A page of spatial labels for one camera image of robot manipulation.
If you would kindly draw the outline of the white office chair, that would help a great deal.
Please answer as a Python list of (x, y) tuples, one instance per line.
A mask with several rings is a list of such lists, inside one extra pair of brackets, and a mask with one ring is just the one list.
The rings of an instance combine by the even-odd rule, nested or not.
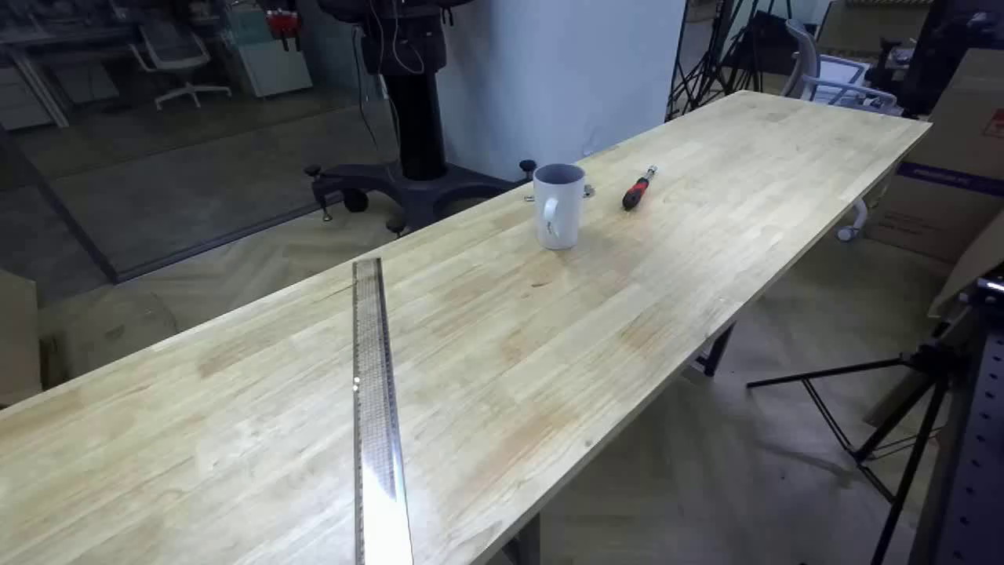
[(211, 67), (214, 58), (206, 45), (176, 20), (140, 20), (139, 37), (129, 45), (135, 63), (147, 75), (174, 75), (176, 88), (154, 97), (154, 109), (169, 102), (188, 97), (200, 109), (203, 95), (231, 95), (229, 86), (197, 81), (196, 73)]

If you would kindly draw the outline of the black tripod stand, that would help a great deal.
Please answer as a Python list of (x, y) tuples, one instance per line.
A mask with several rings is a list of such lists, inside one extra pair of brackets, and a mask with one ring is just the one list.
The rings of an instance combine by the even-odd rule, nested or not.
[[(977, 360), (982, 356), (989, 323), (977, 314), (964, 314), (956, 321), (941, 321), (927, 341), (897, 359), (840, 364), (826, 372), (786, 375), (773, 381), (753, 381), (753, 389), (792, 385), (796, 382), (817, 410), (821, 414), (828, 432), (851, 456), (857, 471), (874, 486), (874, 493), (887, 503), (887, 515), (882, 535), (872, 548), (872, 565), (885, 565), (892, 539), (897, 535), (899, 515), (920, 478), (920, 466), (927, 449), (935, 444), (935, 426), (943, 426), (943, 447), (937, 449), (937, 463), (929, 485), (929, 511), (922, 518), (927, 528), (941, 520), (941, 511), (950, 495), (950, 466), (959, 451), (959, 418), (967, 385), (977, 378)], [(838, 381), (852, 375), (878, 375), (905, 367), (905, 381), (878, 403), (872, 414), (872, 432), (863, 444), (852, 444), (846, 431), (838, 423), (834, 410), (820, 391), (820, 381)], [(872, 466), (895, 449), (911, 449), (899, 480), (887, 486)]]

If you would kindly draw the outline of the red black screwdriver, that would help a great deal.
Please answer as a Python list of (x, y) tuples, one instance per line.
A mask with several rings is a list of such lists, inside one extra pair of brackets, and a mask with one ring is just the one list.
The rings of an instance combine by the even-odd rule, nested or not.
[(649, 170), (624, 192), (622, 211), (633, 211), (633, 208), (644, 201), (644, 194), (646, 194), (646, 189), (649, 189), (653, 178), (657, 178), (657, 167), (649, 167)]

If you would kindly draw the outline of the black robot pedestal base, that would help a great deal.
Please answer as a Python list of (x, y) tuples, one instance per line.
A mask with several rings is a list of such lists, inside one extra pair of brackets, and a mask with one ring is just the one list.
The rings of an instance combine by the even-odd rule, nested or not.
[(396, 161), (306, 167), (321, 211), (340, 197), (352, 212), (381, 192), (398, 205), (390, 232), (423, 229), (455, 205), (510, 192), (510, 181), (447, 161), (435, 73), (447, 67), (447, 22), (469, 0), (316, 0), (340, 22), (360, 27), (360, 59), (387, 86)]

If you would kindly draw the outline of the white ceramic mug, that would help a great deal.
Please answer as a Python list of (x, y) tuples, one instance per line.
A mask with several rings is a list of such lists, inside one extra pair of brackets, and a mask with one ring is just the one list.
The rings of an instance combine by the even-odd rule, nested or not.
[(576, 245), (587, 197), (587, 174), (575, 162), (547, 162), (534, 174), (534, 226), (543, 247), (570, 250)]

